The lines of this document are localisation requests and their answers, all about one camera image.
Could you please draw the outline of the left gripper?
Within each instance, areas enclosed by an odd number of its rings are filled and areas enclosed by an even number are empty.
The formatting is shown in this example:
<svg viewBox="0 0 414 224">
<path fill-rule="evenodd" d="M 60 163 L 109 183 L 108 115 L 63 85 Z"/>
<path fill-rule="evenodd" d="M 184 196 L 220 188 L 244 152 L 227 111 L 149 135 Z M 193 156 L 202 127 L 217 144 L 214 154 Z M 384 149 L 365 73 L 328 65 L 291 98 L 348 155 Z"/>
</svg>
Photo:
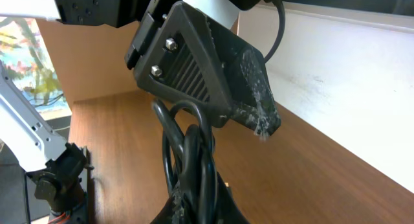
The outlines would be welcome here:
<svg viewBox="0 0 414 224">
<path fill-rule="evenodd" d="M 280 127 L 255 47 L 181 0 L 144 0 L 138 20 L 124 60 L 139 88 L 169 102 L 196 103 L 216 128 L 232 119 L 271 136 Z"/>
</svg>

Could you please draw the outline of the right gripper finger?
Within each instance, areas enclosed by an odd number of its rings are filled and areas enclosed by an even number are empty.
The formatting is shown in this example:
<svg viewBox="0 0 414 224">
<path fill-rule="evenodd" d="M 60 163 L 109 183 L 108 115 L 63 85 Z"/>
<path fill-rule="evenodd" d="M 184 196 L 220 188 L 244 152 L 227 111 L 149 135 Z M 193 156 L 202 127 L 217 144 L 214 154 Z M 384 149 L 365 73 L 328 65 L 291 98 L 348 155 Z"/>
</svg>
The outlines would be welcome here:
<svg viewBox="0 0 414 224">
<path fill-rule="evenodd" d="M 225 185 L 220 174 L 218 179 L 218 198 L 213 215 L 212 223 L 216 224 L 247 224 L 249 221 L 243 216 L 238 209 L 232 197 L 230 189 Z M 179 223 L 198 223 L 198 217 L 192 211 L 190 204 L 184 199 L 183 193 L 180 191 L 180 185 L 173 190 L 173 194 L 166 201 L 164 207 L 156 215 L 153 223 L 161 224 L 179 224 Z"/>
</svg>

